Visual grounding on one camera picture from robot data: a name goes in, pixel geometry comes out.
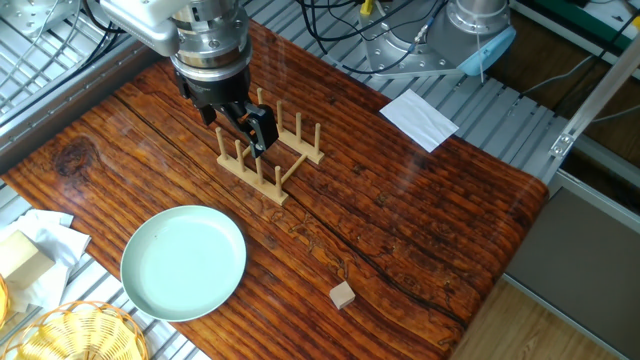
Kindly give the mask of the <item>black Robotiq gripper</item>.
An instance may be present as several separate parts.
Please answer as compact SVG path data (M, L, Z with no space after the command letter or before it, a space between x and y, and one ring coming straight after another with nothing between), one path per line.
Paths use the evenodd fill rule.
M260 157L279 138L274 111L264 104L254 104L249 96L251 75L249 66L235 74L225 68L195 68L174 63L176 84L185 99L190 99L205 126L222 113L249 141L254 158Z

